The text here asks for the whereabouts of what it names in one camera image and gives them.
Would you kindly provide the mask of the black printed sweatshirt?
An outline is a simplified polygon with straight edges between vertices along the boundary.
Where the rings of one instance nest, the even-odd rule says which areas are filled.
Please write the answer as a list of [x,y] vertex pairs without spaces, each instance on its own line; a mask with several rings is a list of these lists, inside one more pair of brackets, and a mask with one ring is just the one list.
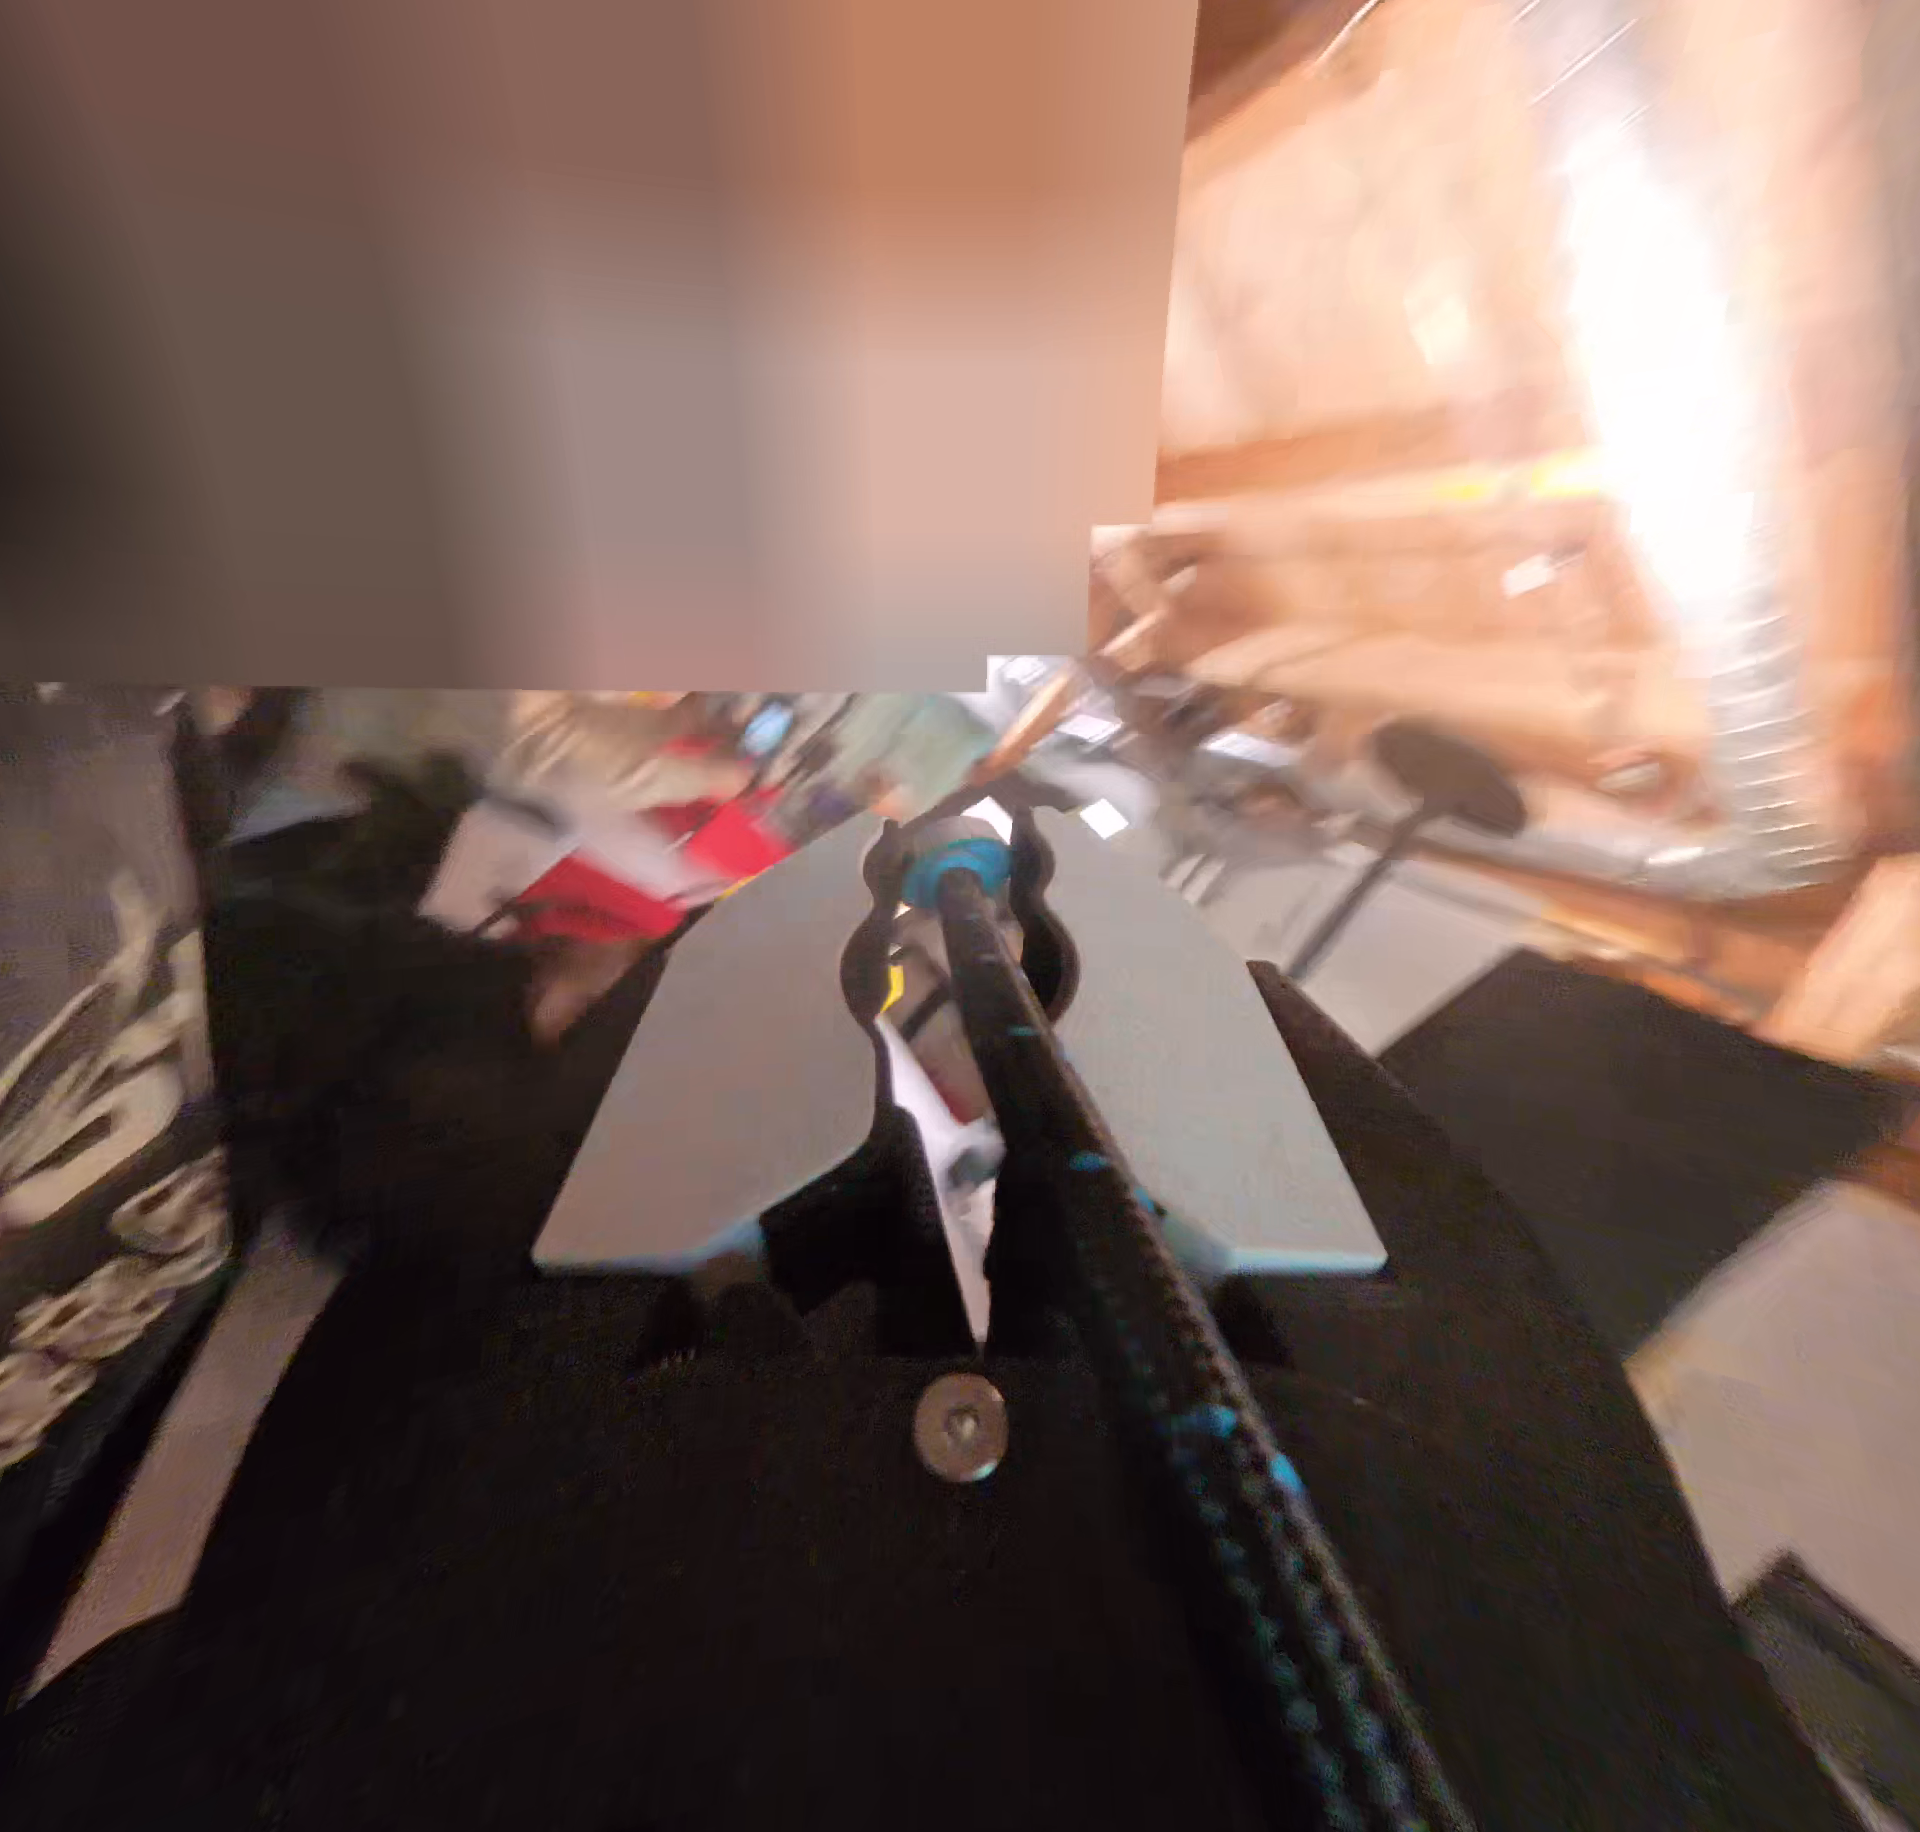
[[179,697],[2,692],[4,1502],[85,1462],[232,1244]]

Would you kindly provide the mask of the red plastic bin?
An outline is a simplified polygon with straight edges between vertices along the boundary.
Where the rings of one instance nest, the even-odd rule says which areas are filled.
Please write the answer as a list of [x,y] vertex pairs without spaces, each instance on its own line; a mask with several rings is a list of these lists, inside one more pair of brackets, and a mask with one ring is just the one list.
[[784,860],[793,844],[762,792],[652,805],[587,827],[507,902],[518,940],[659,940]]

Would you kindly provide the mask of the black wooden-backed display board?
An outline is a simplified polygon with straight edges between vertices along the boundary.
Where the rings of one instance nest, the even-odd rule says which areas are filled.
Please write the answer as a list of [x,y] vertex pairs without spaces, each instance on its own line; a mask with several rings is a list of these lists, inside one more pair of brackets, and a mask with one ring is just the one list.
[[1382,1065],[1620,1355],[1912,1108],[1901,1083],[1535,951],[1502,958]]

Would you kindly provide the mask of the braided hdmi cable green plugs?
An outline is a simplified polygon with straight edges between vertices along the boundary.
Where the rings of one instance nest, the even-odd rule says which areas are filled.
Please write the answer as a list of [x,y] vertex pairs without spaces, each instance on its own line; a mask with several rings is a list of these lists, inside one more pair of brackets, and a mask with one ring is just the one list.
[[1072,1320],[1159,1522],[1272,1827],[1475,1827],[1208,1305],[996,918],[1015,852],[966,820],[902,838],[1005,1141],[990,1277]]

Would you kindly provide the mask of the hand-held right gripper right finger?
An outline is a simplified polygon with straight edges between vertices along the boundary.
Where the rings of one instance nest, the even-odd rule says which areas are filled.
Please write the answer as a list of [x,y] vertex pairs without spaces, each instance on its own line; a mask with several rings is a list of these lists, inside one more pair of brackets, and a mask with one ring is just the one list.
[[1386,1249],[1248,967],[1067,811],[1038,811],[1039,899],[1072,975],[1061,1046],[1195,1277],[1371,1275]]

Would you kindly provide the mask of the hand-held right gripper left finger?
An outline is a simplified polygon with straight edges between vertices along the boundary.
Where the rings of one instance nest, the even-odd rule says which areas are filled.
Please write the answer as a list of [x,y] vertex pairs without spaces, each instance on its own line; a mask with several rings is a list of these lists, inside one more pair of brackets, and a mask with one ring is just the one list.
[[547,1275],[691,1272],[866,1143],[890,823],[856,816],[743,883],[671,951],[532,1247]]

